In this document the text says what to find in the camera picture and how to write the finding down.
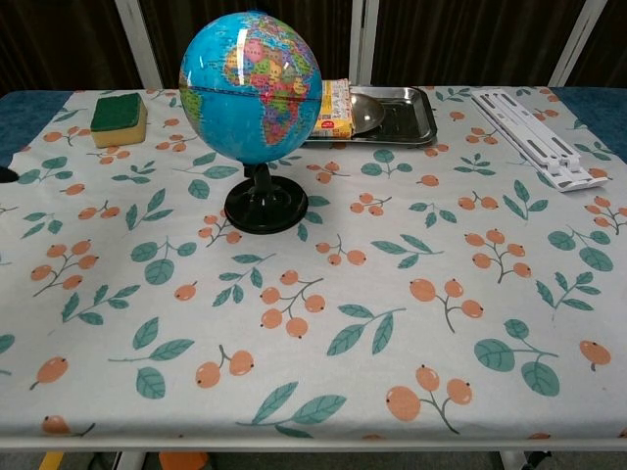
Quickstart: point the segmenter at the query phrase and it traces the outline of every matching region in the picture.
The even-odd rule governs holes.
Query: sponge
[[[139,93],[100,98],[91,120],[91,136],[96,147],[143,142],[147,116]]]

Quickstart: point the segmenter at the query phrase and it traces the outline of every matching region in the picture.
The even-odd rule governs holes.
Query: stainless steel tray
[[[438,132],[426,93],[414,87],[351,86],[351,92],[375,98],[385,109],[378,127],[350,139],[310,137],[306,142],[365,142],[423,146]]]

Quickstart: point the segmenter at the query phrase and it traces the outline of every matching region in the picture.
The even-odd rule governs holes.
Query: globe
[[[185,52],[179,88],[198,135],[245,165],[280,159],[301,146],[322,96],[309,46],[290,26],[259,12],[206,25]]]

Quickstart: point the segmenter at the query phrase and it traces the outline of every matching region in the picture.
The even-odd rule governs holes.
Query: table
[[[612,178],[559,194],[470,88],[425,91],[432,147],[275,163],[310,212],[271,236],[225,221],[243,171],[176,91],[102,151],[74,93],[0,185],[0,446],[624,448],[624,163],[510,88]]]

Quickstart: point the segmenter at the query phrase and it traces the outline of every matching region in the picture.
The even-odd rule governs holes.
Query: curtain
[[[381,1],[372,82],[546,85],[583,4],[584,0]]]
[[[609,0],[566,84],[627,88],[626,31],[627,2]]]
[[[164,86],[178,86],[188,44],[222,15],[260,9],[292,26],[312,48],[322,78],[349,74],[352,0],[140,0]]]
[[[0,96],[139,87],[112,0],[0,0]]]

